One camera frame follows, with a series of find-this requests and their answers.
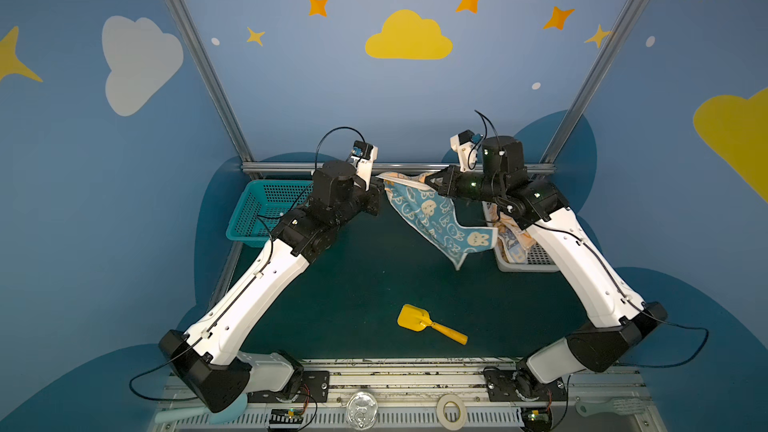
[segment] roll of tape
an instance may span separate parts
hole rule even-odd
[[[456,422],[451,422],[446,417],[446,405],[451,402],[458,406],[458,418],[456,419]],[[464,401],[456,394],[446,394],[440,397],[440,400],[437,402],[436,413],[440,425],[448,430],[458,430],[464,427],[464,424],[467,423],[467,407],[464,405]]]

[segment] blue wall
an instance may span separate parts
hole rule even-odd
[[[134,346],[207,304],[246,178],[228,162],[234,147],[186,49],[134,115],[106,99],[104,22],[147,17],[178,36],[162,0],[0,0],[0,10],[0,39],[17,26],[16,56],[43,80],[0,80],[0,314],[16,324],[0,348],[0,419],[65,374],[67,385],[54,382],[0,430],[39,416],[51,390],[81,408],[80,428],[22,430],[95,430],[85,408],[107,389],[120,395],[106,410],[138,430],[146,404],[126,398],[126,383],[160,356]],[[104,360],[114,373],[96,386]],[[151,379],[144,386],[152,392]]]
[[[597,169],[580,216],[646,300],[712,331],[693,362],[642,371],[670,432],[765,429],[768,204],[693,124],[711,97],[768,86],[765,4],[651,0],[585,116]],[[662,327],[625,359],[677,362],[701,335]]]
[[[257,159],[313,152],[324,131],[349,125],[379,160],[419,162],[481,129],[474,109],[508,133],[567,109],[598,52],[584,42],[626,0],[479,0],[476,14],[457,13],[462,0],[328,0],[327,16],[309,16],[309,0],[185,1]],[[543,30],[554,6],[575,12]],[[436,20],[450,55],[367,55],[366,40],[401,9]],[[263,46],[246,42],[248,27]],[[331,136],[323,151],[343,156],[351,137]]]

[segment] yellow shovel blade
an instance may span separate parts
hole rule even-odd
[[[421,332],[432,325],[429,320],[429,312],[423,308],[414,307],[410,304],[402,306],[400,315],[397,318],[397,324],[400,327],[408,328],[412,331]]]

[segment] white plastic basket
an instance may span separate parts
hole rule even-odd
[[[491,219],[491,206],[487,202],[482,204],[482,213],[485,216],[485,223],[489,226],[493,226]],[[496,256],[496,264],[498,264],[498,270],[502,272],[557,272],[560,269],[552,258],[547,254],[547,251],[539,244],[534,244],[531,250],[528,251],[528,263],[527,264],[511,264],[507,262],[504,256],[504,251],[501,245],[496,242],[493,248],[493,253]]]

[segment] light blue handle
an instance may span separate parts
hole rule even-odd
[[[177,420],[187,419],[196,415],[207,414],[209,411],[206,407],[189,407],[183,409],[170,409],[162,410],[154,416],[154,422],[156,424],[166,424],[167,422],[175,422]]]

